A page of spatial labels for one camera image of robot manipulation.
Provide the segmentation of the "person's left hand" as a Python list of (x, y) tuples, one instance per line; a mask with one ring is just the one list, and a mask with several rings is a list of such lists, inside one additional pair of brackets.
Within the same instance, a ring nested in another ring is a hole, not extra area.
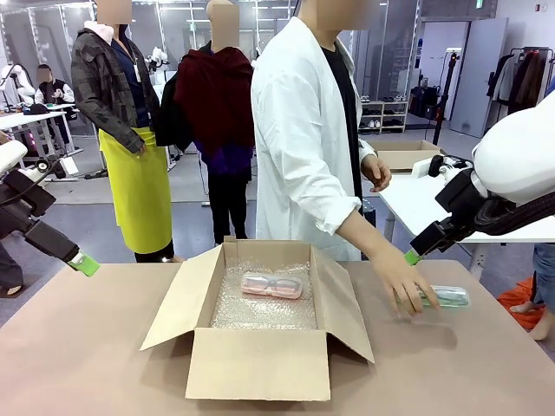
[(392, 175), (387, 164), (374, 154), (365, 156), (361, 162), (362, 175), (372, 184), (372, 192), (385, 190), (391, 181)]

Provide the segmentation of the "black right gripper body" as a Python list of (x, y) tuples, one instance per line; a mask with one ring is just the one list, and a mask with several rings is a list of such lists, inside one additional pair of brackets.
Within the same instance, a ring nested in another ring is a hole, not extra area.
[(410, 242), (413, 251), (420, 257), (439, 250), (447, 250), (455, 243), (455, 238), (460, 232), (451, 218), (434, 221)]

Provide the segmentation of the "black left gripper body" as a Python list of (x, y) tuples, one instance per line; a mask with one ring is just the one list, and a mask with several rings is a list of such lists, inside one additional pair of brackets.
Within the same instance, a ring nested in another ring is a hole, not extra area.
[(41, 220), (36, 221), (24, 232), (24, 239), (39, 251), (64, 263), (73, 260), (80, 253), (76, 243)]

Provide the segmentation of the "person's right hand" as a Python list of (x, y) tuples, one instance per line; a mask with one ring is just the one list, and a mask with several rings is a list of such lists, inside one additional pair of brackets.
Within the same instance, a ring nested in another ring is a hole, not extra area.
[(392, 307), (409, 315), (423, 312), (421, 294), (428, 303), (439, 307), (436, 293), (414, 266), (410, 266), (403, 254), (386, 243), (370, 260), (376, 274), (381, 278)]

